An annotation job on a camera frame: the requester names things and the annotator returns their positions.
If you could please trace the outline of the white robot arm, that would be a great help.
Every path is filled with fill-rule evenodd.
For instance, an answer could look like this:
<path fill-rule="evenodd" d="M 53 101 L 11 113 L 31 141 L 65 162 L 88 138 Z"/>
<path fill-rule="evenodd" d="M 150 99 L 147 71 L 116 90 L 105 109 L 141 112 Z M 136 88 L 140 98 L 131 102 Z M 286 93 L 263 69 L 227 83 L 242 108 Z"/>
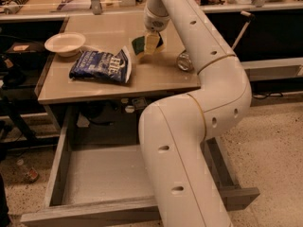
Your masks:
<path fill-rule="evenodd" d="M 201 82 L 198 90 L 150 104 L 139 141 L 164 227 L 234 227 L 201 144 L 236 126 L 251 87 L 233 49 L 194 0 L 148 0 L 145 23 L 173 22 Z"/>

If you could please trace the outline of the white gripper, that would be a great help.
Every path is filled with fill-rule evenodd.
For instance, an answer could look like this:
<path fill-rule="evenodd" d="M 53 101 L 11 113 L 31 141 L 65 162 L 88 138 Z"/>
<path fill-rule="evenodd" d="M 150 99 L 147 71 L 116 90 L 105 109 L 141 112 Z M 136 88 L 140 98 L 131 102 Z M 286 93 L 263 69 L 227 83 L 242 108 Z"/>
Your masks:
<path fill-rule="evenodd" d="M 144 52 L 147 55 L 151 55 L 155 52 L 160 42 L 160 35 L 158 32 L 167 28 L 169 16 L 155 15 L 148 8 L 144 8 L 143 21 L 145 28 L 149 30 L 145 34 Z"/>

